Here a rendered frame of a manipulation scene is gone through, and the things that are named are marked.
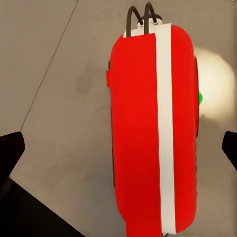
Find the radio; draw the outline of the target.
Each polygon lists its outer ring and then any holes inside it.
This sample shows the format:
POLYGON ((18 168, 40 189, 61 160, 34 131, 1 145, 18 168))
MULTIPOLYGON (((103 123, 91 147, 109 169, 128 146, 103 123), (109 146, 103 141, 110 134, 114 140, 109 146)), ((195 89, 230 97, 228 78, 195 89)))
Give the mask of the radio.
POLYGON ((167 237, 197 207, 198 63, 182 28, 148 3, 128 10, 106 71, 111 87, 114 187, 127 237, 167 237), (131 30, 132 12, 138 29, 131 30))

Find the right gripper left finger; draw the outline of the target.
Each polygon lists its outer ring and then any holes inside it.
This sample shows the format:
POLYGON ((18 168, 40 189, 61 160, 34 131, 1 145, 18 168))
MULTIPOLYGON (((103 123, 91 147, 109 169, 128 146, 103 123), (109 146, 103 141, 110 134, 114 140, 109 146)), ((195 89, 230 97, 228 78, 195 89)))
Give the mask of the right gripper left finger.
POLYGON ((0 137, 0 190, 25 151, 20 131, 0 137))

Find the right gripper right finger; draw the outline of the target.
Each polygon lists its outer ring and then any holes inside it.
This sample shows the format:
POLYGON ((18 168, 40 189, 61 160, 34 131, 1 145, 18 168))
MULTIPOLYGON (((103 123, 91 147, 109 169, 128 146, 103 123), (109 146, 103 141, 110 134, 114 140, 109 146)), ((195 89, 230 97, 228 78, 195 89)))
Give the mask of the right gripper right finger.
POLYGON ((237 133, 231 131, 225 133, 222 150, 237 170, 237 133))

